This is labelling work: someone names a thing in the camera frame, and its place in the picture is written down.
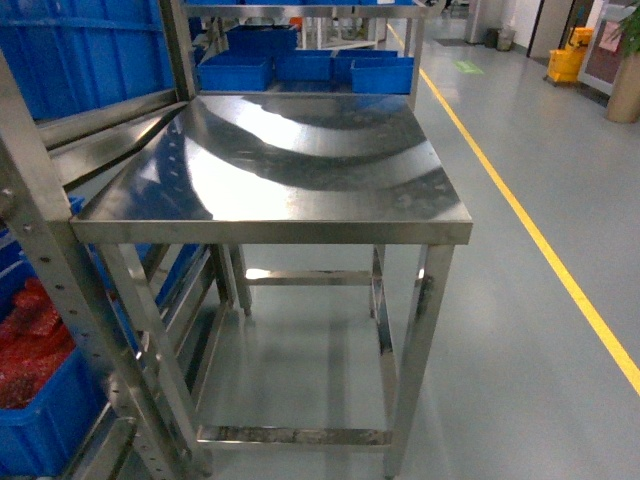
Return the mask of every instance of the blue plastic crate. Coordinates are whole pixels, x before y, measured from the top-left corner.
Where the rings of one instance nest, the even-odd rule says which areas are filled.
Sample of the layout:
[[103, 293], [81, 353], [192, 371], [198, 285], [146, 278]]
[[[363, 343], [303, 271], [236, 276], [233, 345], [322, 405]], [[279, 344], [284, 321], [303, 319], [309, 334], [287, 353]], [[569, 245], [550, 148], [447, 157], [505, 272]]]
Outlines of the blue plastic crate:
[[0, 48], [34, 118], [170, 88], [155, 0], [0, 2]]
[[267, 57], [218, 55], [198, 66], [203, 90], [265, 91], [273, 79]]
[[187, 0], [191, 5], [237, 5], [236, 0]]
[[360, 5], [413, 5], [412, 0], [359, 0]]
[[276, 57], [276, 78], [282, 81], [331, 80], [331, 50], [295, 50]]
[[355, 59], [397, 56], [395, 50], [340, 50], [333, 59], [333, 79], [339, 83], [351, 83], [351, 65]]
[[[34, 275], [27, 262], [0, 273], [0, 319], [11, 311], [13, 294]], [[0, 410], [0, 476], [59, 475], [105, 403], [75, 350], [26, 408]]]
[[0, 2], [0, 18], [95, 18], [151, 23], [159, 18], [156, 0], [27, 0]]
[[227, 32], [229, 51], [236, 55], [274, 57], [298, 46], [293, 25], [239, 25]]
[[303, 0], [238, 0], [240, 5], [304, 5]]
[[408, 95], [411, 92], [413, 58], [363, 58], [351, 67], [353, 93], [389, 93]]
[[8, 228], [0, 230], [0, 272], [20, 260], [21, 250]]

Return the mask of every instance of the table top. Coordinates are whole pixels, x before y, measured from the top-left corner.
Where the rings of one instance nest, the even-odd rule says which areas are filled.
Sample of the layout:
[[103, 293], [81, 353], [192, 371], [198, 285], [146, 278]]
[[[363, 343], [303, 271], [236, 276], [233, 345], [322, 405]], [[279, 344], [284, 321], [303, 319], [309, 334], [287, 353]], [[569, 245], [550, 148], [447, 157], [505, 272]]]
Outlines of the table top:
[[73, 221], [94, 243], [467, 243], [404, 97], [194, 99]]

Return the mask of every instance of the red item in bin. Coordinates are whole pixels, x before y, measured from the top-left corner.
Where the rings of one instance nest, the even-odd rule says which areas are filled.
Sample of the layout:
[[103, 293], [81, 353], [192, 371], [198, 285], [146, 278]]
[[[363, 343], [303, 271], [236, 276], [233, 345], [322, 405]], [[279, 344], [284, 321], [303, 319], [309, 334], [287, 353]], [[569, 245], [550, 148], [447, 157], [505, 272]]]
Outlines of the red item in bin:
[[26, 407], [75, 348], [38, 279], [13, 297], [0, 323], [0, 409]]

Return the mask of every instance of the floor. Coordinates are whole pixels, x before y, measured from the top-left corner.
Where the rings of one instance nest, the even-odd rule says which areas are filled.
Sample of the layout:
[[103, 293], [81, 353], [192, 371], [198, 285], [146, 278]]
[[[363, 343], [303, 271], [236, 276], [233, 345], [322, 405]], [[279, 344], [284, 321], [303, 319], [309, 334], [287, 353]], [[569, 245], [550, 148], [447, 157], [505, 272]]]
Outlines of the floor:
[[[402, 38], [402, 25], [392, 24]], [[545, 68], [483, 46], [443, 47], [464, 21], [430, 22], [422, 65], [593, 302], [640, 362], [640, 124], [543, 82]], [[389, 47], [397, 48], [393, 35]], [[460, 72], [471, 61], [481, 74]], [[420, 480], [640, 478], [640, 399], [423, 80], [416, 116], [474, 218], [456, 250], [402, 474]], [[418, 250], [388, 247], [398, 349]], [[255, 268], [361, 268], [367, 247], [247, 246]], [[367, 293], [256, 288], [209, 385], [207, 422], [379, 427]], [[213, 478], [382, 478], [378, 455], [232, 453]]]

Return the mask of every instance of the stainless steel table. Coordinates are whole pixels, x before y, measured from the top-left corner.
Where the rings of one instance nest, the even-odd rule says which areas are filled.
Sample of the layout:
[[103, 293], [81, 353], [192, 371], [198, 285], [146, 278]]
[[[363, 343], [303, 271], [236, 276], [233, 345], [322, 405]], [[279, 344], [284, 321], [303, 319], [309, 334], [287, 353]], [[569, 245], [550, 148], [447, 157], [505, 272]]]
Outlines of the stainless steel table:
[[[468, 242], [472, 227], [403, 97], [198, 97], [72, 225], [81, 241], [96, 244], [134, 327], [149, 333], [145, 358], [158, 371], [149, 381], [169, 400], [194, 457], [203, 448], [373, 448], [385, 452], [385, 475], [399, 472], [453, 249]], [[131, 245], [143, 242], [209, 246], [203, 262], [211, 261], [223, 302], [233, 305], [235, 277], [247, 314], [249, 285], [371, 285], [387, 430], [198, 425], [209, 365], [189, 392], [165, 328], [170, 322], [163, 323]], [[373, 265], [366, 272], [246, 278], [240, 245], [247, 243], [371, 244]], [[423, 246], [398, 369], [382, 281], [385, 244]], [[214, 322], [206, 359], [213, 358], [226, 311]]]

